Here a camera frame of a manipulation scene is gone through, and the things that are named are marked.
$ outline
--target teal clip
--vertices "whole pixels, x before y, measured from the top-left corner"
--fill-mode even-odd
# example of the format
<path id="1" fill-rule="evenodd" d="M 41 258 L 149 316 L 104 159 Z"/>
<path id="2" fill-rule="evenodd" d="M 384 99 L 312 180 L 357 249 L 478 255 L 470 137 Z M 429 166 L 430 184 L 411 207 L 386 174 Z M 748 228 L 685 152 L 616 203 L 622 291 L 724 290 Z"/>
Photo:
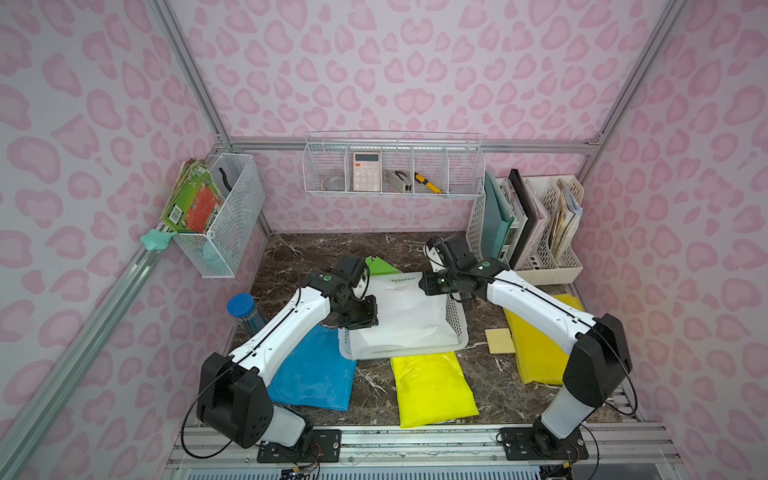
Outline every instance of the teal clip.
<path id="1" fill-rule="evenodd" d="M 144 244 L 144 248 L 149 251 L 165 250 L 168 248 L 170 239 L 176 234 L 177 232 L 161 232 L 157 228 L 154 228 L 148 231 L 146 235 L 142 235 L 140 240 Z"/>

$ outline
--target white cloth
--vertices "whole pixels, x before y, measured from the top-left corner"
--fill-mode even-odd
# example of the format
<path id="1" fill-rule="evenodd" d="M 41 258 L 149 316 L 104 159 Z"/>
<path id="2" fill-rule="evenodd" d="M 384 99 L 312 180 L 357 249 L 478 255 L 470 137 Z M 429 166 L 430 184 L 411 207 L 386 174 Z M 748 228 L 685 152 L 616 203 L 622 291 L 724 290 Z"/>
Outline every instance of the white cloth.
<path id="1" fill-rule="evenodd" d="M 366 295 L 376 297 L 379 325 L 349 331 L 352 358 L 457 343 L 445 320 L 446 295 L 427 296 L 419 288 L 421 277 L 399 282 L 386 277 L 371 277 Z"/>

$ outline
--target green folder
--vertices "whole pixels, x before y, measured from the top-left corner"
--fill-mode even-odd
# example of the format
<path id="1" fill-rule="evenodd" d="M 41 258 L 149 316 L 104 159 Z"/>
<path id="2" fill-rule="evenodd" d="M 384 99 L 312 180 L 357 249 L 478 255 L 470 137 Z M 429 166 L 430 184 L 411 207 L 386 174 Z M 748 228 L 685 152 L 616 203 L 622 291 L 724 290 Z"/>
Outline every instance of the green folder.
<path id="1" fill-rule="evenodd" d="M 509 233 L 509 227 L 515 220 L 514 217 L 505 218 L 500 203 L 507 200 L 504 198 L 504 194 L 497 191 L 495 183 L 495 178 L 486 171 L 485 213 L 483 214 L 482 235 L 480 237 L 480 252 L 484 259 L 498 258 L 504 246 L 504 240 Z"/>
<path id="2" fill-rule="evenodd" d="M 402 273 L 400 270 L 397 270 L 395 267 L 388 264 L 387 262 L 385 262 L 379 257 L 366 258 L 366 264 L 368 265 L 368 268 L 371 270 L 371 276 L 393 275 L 395 273 Z"/>

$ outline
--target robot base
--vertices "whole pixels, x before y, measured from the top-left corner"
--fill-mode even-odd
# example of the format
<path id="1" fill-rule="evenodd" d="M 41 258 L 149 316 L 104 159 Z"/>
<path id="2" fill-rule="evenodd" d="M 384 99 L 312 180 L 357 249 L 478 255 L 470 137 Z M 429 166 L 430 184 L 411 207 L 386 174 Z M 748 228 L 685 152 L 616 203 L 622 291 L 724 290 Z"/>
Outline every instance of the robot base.
<path id="1" fill-rule="evenodd" d="M 549 456 L 541 454 L 533 435 L 536 430 L 532 427 L 511 427 L 502 429 L 498 435 L 504 445 L 507 460 L 568 460 L 575 462 L 577 458 L 589 458 L 587 446 L 581 437 L 579 429 L 575 429 L 567 438 L 559 440 Z"/>
<path id="2" fill-rule="evenodd" d="M 308 455 L 296 453 L 295 450 L 279 443 L 264 443 L 259 446 L 259 455 L 256 457 L 256 461 L 259 463 L 311 463 L 314 460 L 313 456 L 317 453 L 317 448 L 312 447 L 312 445 L 317 444 L 323 449 L 320 463 L 337 463 L 341 450 L 341 430 L 313 430 L 310 440 L 306 444 L 309 445 Z"/>

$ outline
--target yellow cloth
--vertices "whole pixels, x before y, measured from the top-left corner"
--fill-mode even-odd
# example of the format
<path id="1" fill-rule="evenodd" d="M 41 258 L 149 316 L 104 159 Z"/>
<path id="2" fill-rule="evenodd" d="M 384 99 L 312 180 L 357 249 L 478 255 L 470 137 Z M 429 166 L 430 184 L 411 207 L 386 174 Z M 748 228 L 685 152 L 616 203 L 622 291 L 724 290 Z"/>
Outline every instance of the yellow cloth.
<path id="1" fill-rule="evenodd" d="M 578 298 L 563 293 L 553 295 L 562 303 L 584 311 Z M 540 382 L 552 385 L 563 384 L 563 372 L 568 355 L 544 333 L 541 333 L 519 316 L 504 310 L 512 331 L 512 341 L 517 350 L 518 372 L 523 383 Z"/>
<path id="2" fill-rule="evenodd" d="M 390 361 L 401 429 L 479 415 L 455 353 L 401 356 Z"/>

